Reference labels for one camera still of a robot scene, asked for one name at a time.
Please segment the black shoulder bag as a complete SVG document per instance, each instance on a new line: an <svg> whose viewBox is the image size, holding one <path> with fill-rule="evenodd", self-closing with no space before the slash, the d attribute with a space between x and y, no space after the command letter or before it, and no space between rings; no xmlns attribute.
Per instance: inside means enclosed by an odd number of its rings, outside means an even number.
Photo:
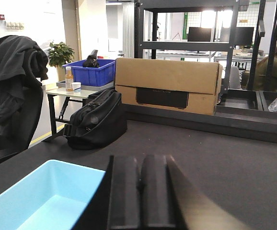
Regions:
<svg viewBox="0 0 277 230"><path fill-rule="evenodd" d="M127 120L121 93L107 89L74 112L64 129L44 139L44 142L64 136L72 149L92 150L109 145L126 130Z"/></svg>

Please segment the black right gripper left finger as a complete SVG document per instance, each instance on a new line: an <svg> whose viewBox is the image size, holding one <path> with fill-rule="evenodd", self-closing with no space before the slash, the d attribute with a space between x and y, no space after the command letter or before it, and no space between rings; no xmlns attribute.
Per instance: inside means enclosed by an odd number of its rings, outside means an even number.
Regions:
<svg viewBox="0 0 277 230"><path fill-rule="evenodd" d="M139 169L133 156L115 156L109 205L109 229L140 226Z"/></svg>

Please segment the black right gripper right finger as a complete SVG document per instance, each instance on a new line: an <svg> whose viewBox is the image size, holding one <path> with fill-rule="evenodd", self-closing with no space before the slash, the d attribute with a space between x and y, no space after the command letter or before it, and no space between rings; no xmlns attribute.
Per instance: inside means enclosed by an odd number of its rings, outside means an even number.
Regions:
<svg viewBox="0 0 277 230"><path fill-rule="evenodd" d="M166 158L147 155L141 167L141 224L143 228L176 227Z"/></svg>

